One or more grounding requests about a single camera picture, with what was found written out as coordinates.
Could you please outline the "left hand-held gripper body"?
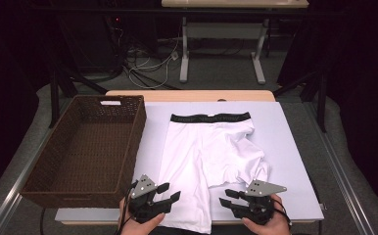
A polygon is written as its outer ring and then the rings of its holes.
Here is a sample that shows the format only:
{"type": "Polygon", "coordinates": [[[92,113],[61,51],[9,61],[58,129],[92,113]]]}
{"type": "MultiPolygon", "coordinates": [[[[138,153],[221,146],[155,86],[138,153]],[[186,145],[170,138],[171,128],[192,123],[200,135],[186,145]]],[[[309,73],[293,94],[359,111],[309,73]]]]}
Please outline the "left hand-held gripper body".
{"type": "Polygon", "coordinates": [[[143,174],[132,184],[128,211],[139,223],[144,223],[160,213],[169,213],[173,202],[168,199],[155,202],[157,185],[149,176],[143,174]]]}

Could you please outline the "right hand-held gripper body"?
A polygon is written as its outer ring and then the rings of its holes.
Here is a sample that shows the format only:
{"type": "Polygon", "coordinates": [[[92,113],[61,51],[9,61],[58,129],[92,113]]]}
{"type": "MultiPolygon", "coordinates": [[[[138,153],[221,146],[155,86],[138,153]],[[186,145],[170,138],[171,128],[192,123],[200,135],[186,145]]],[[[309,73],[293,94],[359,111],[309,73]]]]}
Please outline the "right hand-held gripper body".
{"type": "Polygon", "coordinates": [[[243,191],[247,205],[232,204],[230,208],[236,218],[246,217],[259,225],[265,225],[270,221],[275,212],[274,201],[271,195],[285,192],[286,187],[264,182],[261,180],[253,180],[247,189],[243,191]]]}

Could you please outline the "white shorts with black waistband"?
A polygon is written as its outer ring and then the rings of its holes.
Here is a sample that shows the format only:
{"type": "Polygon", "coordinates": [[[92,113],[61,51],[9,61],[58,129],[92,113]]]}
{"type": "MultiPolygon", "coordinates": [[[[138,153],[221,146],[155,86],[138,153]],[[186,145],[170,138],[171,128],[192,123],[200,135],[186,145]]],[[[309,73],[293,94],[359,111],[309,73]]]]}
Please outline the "white shorts with black waistband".
{"type": "Polygon", "coordinates": [[[170,117],[159,180],[180,198],[162,226],[209,234],[212,187],[268,179],[264,151],[248,139],[254,131],[248,113],[170,117]]]}

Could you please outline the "brown woven basket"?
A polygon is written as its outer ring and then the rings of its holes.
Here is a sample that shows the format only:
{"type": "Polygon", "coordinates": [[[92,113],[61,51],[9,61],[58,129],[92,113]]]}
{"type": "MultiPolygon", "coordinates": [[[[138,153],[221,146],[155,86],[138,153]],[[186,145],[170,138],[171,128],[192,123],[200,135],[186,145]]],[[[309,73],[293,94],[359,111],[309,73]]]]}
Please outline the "brown woven basket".
{"type": "Polygon", "coordinates": [[[42,208],[115,208],[131,184],[145,123],[141,95],[74,97],[21,195],[42,208]]]}

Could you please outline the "person's right hand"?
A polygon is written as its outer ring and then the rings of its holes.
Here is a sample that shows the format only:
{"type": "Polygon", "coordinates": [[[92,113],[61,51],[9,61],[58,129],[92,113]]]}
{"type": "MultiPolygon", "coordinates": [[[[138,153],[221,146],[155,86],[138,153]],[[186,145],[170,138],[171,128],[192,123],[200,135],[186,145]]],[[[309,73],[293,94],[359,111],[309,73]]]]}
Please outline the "person's right hand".
{"type": "Polygon", "coordinates": [[[243,224],[256,235],[291,235],[290,222],[283,214],[282,199],[275,194],[271,198],[274,201],[275,212],[270,221],[265,225],[259,225],[243,217],[243,224]]]}

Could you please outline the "person's left hand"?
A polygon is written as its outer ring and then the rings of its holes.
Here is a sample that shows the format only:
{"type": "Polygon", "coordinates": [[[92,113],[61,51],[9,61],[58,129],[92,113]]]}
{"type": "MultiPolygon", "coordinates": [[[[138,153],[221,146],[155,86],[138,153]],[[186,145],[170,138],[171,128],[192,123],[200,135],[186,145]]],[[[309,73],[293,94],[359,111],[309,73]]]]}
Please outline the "person's left hand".
{"type": "Polygon", "coordinates": [[[165,214],[160,213],[154,218],[139,223],[132,218],[125,205],[125,199],[119,201],[118,228],[115,235],[149,235],[164,220],[165,214]]]}

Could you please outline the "white board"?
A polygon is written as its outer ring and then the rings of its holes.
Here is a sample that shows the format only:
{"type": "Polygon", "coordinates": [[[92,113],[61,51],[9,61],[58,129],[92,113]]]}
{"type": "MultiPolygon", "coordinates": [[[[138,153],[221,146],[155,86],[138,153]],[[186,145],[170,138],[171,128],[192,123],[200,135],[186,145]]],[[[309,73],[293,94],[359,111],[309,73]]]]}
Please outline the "white board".
{"type": "MultiPolygon", "coordinates": [[[[323,220],[318,200],[307,175],[306,168],[293,138],[290,126],[278,102],[147,102],[146,125],[136,157],[131,181],[147,174],[156,183],[159,180],[160,157],[171,114],[242,114],[249,112],[255,127],[248,138],[263,149],[264,159],[270,164],[268,182],[282,185],[286,192],[279,193],[283,206],[293,222],[323,220]]],[[[219,198],[226,198],[225,189],[245,190],[245,184],[226,184],[213,187],[211,213],[213,225],[240,224],[232,211],[221,206],[219,198]]],[[[58,209],[56,221],[65,225],[111,225],[118,220],[118,209],[58,209]]]]}

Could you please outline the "light wooden table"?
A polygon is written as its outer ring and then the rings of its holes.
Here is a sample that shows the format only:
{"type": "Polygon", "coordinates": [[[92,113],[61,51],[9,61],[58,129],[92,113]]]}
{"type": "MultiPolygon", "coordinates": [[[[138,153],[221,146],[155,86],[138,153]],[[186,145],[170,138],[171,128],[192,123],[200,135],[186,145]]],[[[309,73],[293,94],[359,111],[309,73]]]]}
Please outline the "light wooden table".
{"type": "MultiPolygon", "coordinates": [[[[145,106],[147,102],[276,102],[271,92],[259,90],[163,90],[146,91],[143,96],[145,106]]],[[[165,200],[175,192],[168,189],[155,199],[165,200]]]]}

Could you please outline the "black metal stand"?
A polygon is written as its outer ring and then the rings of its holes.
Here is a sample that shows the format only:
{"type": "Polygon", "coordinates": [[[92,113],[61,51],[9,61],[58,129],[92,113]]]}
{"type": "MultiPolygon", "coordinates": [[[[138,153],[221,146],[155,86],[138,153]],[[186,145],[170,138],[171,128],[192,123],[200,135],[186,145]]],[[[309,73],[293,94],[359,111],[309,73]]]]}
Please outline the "black metal stand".
{"type": "Polygon", "coordinates": [[[67,97],[77,95],[74,83],[79,82],[85,86],[97,91],[99,94],[106,94],[106,88],[97,85],[91,80],[85,78],[80,73],[68,68],[53,69],[50,75],[50,91],[51,91],[51,122],[49,127],[52,128],[60,118],[59,90],[62,89],[67,97]]]}
{"type": "Polygon", "coordinates": [[[327,76],[323,71],[312,71],[301,78],[298,78],[286,85],[281,86],[272,92],[277,98],[283,93],[297,87],[299,84],[305,84],[300,97],[303,102],[310,102],[314,96],[317,96],[316,123],[322,132],[326,132],[325,127],[325,107],[326,107],[326,91],[327,76]]]}

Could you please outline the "dark computer tower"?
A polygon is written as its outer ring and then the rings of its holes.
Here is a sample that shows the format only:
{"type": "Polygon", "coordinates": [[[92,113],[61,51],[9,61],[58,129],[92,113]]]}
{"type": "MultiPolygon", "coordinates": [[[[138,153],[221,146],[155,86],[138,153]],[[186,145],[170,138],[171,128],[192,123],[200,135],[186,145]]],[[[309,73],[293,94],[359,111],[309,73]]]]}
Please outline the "dark computer tower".
{"type": "Polygon", "coordinates": [[[63,15],[59,24],[80,71],[109,72],[119,68],[118,53],[103,17],[63,15]]]}

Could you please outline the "black horizontal bar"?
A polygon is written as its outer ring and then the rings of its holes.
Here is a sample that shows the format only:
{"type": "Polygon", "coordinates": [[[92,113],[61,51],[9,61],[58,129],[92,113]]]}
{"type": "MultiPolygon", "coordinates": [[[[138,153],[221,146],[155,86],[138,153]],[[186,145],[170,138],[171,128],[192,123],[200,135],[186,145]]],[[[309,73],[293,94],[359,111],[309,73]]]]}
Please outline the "black horizontal bar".
{"type": "Polygon", "coordinates": [[[46,6],[31,6],[32,11],[54,14],[102,14],[102,15],[153,15],[153,16],[248,16],[276,18],[336,18],[345,16],[341,12],[296,12],[296,11],[259,11],[250,9],[108,9],[108,8],[57,8],[46,6]]]}

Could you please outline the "white desk with metal legs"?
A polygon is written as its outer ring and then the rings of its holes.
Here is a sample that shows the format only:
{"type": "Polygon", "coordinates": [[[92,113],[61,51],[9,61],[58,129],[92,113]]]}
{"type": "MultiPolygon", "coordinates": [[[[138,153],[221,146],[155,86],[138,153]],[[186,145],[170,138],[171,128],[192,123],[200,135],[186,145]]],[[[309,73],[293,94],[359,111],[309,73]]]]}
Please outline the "white desk with metal legs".
{"type": "MultiPolygon", "coordinates": [[[[272,13],[274,9],[306,9],[308,0],[162,0],[162,6],[171,9],[261,9],[272,13]]],[[[182,61],[180,81],[188,80],[189,50],[188,39],[192,38],[224,38],[224,39],[256,39],[256,51],[251,53],[258,84],[265,84],[265,78],[260,64],[260,53],[266,33],[270,28],[269,18],[262,23],[190,23],[182,18],[182,61]]]]}

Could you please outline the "aluminium rail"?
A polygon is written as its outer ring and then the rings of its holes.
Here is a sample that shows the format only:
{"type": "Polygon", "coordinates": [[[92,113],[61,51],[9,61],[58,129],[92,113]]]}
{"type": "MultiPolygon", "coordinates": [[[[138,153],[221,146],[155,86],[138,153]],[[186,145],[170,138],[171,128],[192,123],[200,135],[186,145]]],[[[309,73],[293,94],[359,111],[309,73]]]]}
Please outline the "aluminium rail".
{"type": "Polygon", "coordinates": [[[362,204],[338,158],[329,134],[321,130],[321,127],[316,120],[315,107],[312,103],[304,103],[304,107],[307,115],[311,117],[311,123],[315,129],[315,132],[323,143],[325,152],[327,153],[327,162],[346,202],[348,211],[354,220],[354,224],[359,232],[359,235],[375,235],[371,223],[367,218],[364,209],[362,208],[362,204]]]}
{"type": "Polygon", "coordinates": [[[29,130],[0,178],[0,235],[22,199],[20,190],[48,133],[48,128],[29,130]]]}

